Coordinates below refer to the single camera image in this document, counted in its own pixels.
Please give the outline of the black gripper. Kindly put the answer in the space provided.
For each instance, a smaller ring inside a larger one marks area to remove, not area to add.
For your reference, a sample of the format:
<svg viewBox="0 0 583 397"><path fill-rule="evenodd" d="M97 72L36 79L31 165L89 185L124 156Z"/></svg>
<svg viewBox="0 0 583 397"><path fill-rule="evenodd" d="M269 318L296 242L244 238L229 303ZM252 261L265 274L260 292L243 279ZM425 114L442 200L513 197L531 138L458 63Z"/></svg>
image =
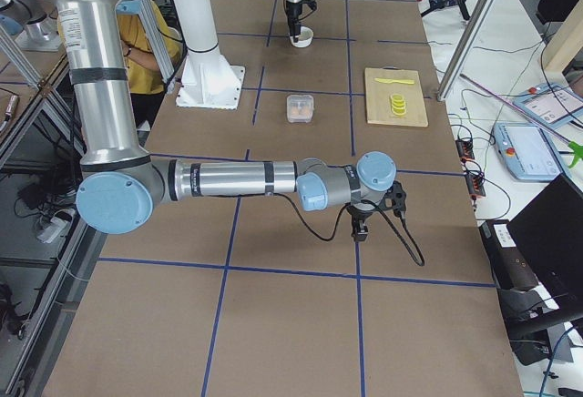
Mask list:
<svg viewBox="0 0 583 397"><path fill-rule="evenodd" d="M347 207L347 212L351 216L351 225L353 228L352 238L354 241L366 241L368 238L369 230L366 227L366 220L371 217L374 213L373 206L367 205L363 209L349 204Z"/></svg>
<svg viewBox="0 0 583 397"><path fill-rule="evenodd" d="M289 37L293 44L299 43L302 0L285 0L285 14L289 26Z"/></svg>

